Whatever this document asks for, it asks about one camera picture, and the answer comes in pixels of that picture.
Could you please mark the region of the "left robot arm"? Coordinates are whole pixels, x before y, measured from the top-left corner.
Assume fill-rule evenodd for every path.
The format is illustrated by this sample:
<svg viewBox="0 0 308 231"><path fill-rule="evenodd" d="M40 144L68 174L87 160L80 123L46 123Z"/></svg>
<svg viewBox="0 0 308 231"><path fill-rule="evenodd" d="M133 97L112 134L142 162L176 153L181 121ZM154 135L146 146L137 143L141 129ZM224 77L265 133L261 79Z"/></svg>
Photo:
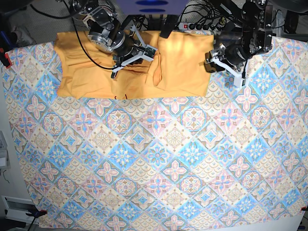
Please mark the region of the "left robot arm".
<svg viewBox="0 0 308 231"><path fill-rule="evenodd" d="M271 50L273 6L266 0L247 0L239 8L231 0L212 1L212 4L231 23L214 32L213 49L205 54L204 66L208 73L228 71L233 85L245 85L248 61L255 55Z"/></svg>

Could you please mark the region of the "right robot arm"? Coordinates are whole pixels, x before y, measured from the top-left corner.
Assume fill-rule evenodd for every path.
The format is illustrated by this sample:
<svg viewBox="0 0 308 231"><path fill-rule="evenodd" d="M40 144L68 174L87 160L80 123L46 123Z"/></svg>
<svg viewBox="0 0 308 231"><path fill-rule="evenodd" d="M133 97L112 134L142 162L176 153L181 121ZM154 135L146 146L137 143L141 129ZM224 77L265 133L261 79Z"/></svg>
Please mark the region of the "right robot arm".
<svg viewBox="0 0 308 231"><path fill-rule="evenodd" d="M118 20L110 0L72 0L69 7L73 19L82 21L89 30L89 41L102 52L113 55L111 78L127 65L153 61L157 48L145 43L139 30L146 21L148 30L158 30L160 37L168 38L187 1L119 0L117 4L126 14L123 22Z"/></svg>

